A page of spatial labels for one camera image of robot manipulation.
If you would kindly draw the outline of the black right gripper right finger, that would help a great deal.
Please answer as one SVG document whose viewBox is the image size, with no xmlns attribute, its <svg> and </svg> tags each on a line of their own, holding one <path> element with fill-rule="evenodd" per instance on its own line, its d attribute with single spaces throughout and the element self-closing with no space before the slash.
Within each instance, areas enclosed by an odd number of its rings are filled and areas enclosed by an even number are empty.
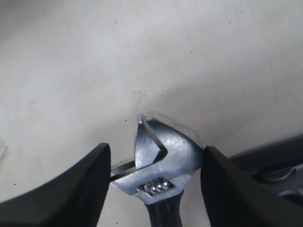
<svg viewBox="0 0 303 227">
<path fill-rule="evenodd" d="M 215 147 L 206 147 L 201 191 L 212 227 L 301 227 L 303 208 L 251 179 Z"/>
</svg>

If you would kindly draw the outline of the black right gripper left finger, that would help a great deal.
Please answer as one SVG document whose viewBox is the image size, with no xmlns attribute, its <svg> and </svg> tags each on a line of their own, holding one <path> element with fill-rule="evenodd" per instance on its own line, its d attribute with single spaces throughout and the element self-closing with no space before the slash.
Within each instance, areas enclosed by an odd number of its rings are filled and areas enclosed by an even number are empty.
<svg viewBox="0 0 303 227">
<path fill-rule="evenodd" d="M 98 144 L 70 169 L 0 204 L 2 227 L 95 227 L 110 182 L 110 147 Z"/>
</svg>

